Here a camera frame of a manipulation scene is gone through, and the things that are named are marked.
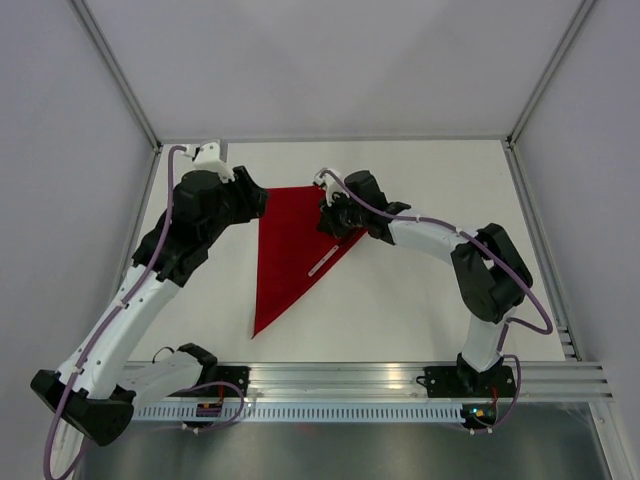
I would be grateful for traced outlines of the pink plastic knife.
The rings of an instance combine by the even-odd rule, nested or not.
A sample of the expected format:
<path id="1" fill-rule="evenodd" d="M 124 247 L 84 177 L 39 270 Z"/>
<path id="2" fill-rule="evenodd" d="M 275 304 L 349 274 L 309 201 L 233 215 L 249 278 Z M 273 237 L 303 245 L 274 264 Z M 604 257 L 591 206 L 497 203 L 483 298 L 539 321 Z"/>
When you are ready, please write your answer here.
<path id="1" fill-rule="evenodd" d="M 339 245 L 333 246 L 330 250 L 328 250 L 307 272 L 307 276 L 309 278 L 323 275 L 324 271 L 327 269 L 327 264 L 332 260 L 335 254 L 340 250 Z"/>

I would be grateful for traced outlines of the red cloth napkin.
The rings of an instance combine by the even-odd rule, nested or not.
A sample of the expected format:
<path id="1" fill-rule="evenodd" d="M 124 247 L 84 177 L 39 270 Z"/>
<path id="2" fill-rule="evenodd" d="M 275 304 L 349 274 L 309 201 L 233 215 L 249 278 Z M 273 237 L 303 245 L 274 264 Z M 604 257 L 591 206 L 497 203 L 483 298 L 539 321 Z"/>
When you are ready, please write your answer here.
<path id="1" fill-rule="evenodd" d="M 365 234 L 356 230 L 336 239 L 319 232 L 319 202 L 324 191 L 318 187 L 272 188 L 268 192 L 258 228 L 254 335 L 302 298 Z M 323 275 L 309 278 L 310 268 L 335 245 L 340 250 Z"/>

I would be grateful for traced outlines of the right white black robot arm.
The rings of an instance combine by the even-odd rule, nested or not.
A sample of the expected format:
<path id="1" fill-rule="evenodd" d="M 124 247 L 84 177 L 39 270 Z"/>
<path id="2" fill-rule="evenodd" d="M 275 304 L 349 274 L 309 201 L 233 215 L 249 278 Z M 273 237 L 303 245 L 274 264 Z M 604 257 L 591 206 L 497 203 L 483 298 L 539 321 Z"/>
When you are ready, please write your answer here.
<path id="1" fill-rule="evenodd" d="M 376 178 L 361 170 L 341 179 L 323 169 L 314 184 L 324 191 L 318 230 L 335 238 L 362 229 L 377 240 L 428 254 L 451 265 L 471 314 L 467 338 L 456 359 L 459 388 L 478 395 L 497 375 L 507 315 L 533 285 L 532 276 L 509 235 L 498 224 L 470 233 L 437 219 L 427 220 L 403 202 L 390 202 Z"/>

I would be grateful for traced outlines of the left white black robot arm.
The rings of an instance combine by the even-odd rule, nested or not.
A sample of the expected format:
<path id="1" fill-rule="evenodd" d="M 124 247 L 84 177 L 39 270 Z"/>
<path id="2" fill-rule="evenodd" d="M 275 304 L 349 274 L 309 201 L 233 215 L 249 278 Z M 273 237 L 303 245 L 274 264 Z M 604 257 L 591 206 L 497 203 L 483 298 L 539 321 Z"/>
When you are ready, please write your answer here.
<path id="1" fill-rule="evenodd" d="M 141 240 L 120 292 L 78 349 L 31 381 L 36 395 L 99 446 L 114 442 L 143 406 L 181 391 L 206 396 L 218 384 L 216 356 L 187 343 L 168 359 L 124 371 L 163 308 L 208 259 L 224 230 L 262 217 L 268 192 L 237 166 L 228 182 L 207 170 L 186 173 L 170 206 Z"/>

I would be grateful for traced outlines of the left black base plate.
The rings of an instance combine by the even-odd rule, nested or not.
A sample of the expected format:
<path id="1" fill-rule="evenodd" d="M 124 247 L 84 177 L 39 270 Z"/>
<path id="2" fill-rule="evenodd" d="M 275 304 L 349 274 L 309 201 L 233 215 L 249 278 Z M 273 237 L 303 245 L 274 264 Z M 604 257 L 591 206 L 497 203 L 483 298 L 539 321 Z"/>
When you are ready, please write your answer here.
<path id="1" fill-rule="evenodd" d="M 200 395 L 208 397 L 239 398 L 245 396 L 249 387 L 250 367 L 246 365 L 218 365 L 205 373 L 198 385 L 212 383 L 201 390 Z"/>

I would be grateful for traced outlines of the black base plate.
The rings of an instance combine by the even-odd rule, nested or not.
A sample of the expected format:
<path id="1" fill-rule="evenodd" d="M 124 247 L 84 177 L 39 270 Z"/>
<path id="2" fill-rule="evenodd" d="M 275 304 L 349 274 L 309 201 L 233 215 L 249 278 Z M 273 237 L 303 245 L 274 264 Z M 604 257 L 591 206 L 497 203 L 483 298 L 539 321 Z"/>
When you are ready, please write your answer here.
<path id="1" fill-rule="evenodd" d="M 218 365 L 205 373 L 198 385 L 212 383 L 201 390 L 200 395 L 208 397 L 239 398 L 245 396 L 249 387 L 250 367 L 246 365 Z"/>
<path id="2" fill-rule="evenodd" d="M 430 399 L 513 398 L 516 393 L 513 370 L 501 365 L 481 373 L 452 365 L 428 366 L 416 383 Z"/>

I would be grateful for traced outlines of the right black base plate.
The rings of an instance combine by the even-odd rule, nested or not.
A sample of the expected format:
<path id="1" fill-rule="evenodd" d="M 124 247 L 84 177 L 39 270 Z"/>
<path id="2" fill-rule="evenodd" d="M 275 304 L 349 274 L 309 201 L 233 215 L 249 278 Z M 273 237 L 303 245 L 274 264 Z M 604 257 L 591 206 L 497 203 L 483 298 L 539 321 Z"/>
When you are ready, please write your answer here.
<path id="1" fill-rule="evenodd" d="M 452 365 L 428 366 L 416 383 L 430 399 L 513 398 L 516 393 L 513 370 L 501 365 L 481 373 Z"/>

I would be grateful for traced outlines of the aluminium frame left post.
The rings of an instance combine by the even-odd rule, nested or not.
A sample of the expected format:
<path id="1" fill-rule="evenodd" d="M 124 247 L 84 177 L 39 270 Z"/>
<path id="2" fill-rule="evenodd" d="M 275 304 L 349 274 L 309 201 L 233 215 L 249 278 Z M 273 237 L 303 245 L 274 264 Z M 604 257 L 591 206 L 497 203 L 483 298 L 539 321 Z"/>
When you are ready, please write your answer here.
<path id="1" fill-rule="evenodd" d="M 115 83 L 119 95 L 124 101 L 138 129 L 143 134 L 152 151 L 158 153 L 162 142 L 156 134 L 88 2 L 85 0 L 69 0 L 67 4 L 105 66 L 110 78 Z"/>

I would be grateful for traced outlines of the aluminium frame post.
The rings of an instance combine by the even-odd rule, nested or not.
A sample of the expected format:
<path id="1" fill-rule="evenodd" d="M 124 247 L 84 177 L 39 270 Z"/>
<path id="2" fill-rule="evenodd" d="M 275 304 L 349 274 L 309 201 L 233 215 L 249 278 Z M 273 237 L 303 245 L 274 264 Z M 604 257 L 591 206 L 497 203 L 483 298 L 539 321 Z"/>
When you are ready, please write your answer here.
<path id="1" fill-rule="evenodd" d="M 546 62 L 542 73 L 538 77 L 533 90 L 520 111 L 513 127 L 505 137 L 505 145 L 508 149 L 512 150 L 522 136 L 531 117 L 551 86 L 554 78 L 560 71 L 571 49 L 574 47 L 583 28 L 589 21 L 598 4 L 598 0 L 582 0 L 579 2 L 560 39 L 556 43 L 550 58 Z"/>
<path id="2" fill-rule="evenodd" d="M 162 142 L 156 134 L 88 2 L 85 0 L 69 0 L 67 4 L 105 66 L 110 78 L 115 83 L 119 95 L 124 101 L 138 129 L 143 134 L 152 151 L 158 153 Z"/>

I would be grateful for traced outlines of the aluminium front rail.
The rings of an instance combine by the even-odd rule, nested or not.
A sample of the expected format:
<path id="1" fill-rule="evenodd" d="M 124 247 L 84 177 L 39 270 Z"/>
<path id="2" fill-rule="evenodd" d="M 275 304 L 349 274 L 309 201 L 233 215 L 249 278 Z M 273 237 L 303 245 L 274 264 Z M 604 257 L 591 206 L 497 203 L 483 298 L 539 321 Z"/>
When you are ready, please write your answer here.
<path id="1" fill-rule="evenodd" d="M 254 362 L 248 393 L 267 401 L 352 399 L 409 401 L 424 398 L 415 378 L 444 362 Z M 523 361 L 526 402 L 611 402 L 613 392 L 597 362 Z"/>

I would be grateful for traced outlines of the aluminium frame right post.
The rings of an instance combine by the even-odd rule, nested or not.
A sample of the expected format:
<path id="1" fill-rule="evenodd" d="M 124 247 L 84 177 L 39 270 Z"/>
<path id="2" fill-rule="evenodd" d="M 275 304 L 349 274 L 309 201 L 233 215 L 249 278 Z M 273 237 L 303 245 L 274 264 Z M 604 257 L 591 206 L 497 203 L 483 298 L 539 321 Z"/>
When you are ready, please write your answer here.
<path id="1" fill-rule="evenodd" d="M 508 149 L 512 150 L 522 136 L 531 117 L 551 86 L 554 78 L 560 71 L 571 49 L 574 47 L 583 28 L 589 21 L 598 4 L 598 0 L 582 0 L 579 2 L 560 39 L 556 43 L 550 58 L 546 62 L 542 73 L 538 77 L 533 90 L 520 111 L 513 127 L 505 137 L 505 145 Z"/>

